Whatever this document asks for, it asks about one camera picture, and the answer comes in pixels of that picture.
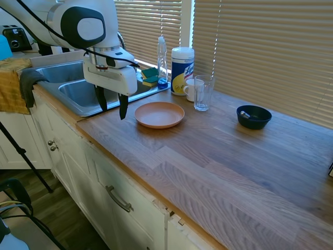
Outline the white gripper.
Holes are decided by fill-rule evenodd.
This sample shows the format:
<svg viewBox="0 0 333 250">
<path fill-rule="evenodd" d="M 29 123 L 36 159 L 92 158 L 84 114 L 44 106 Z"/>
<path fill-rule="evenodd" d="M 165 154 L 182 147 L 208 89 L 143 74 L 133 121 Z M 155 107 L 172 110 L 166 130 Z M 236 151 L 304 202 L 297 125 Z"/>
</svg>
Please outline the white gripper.
<svg viewBox="0 0 333 250">
<path fill-rule="evenodd" d="M 102 111 L 107 110 L 107 101 L 104 88 L 118 93 L 119 115 L 123 120 L 128 108 L 128 96 L 137 91 L 137 76 L 133 67 L 126 66 L 121 69 L 108 68 L 100 71 L 93 65 L 89 57 L 83 59 L 83 72 L 85 80 L 94 86 L 95 95 Z"/>
</svg>

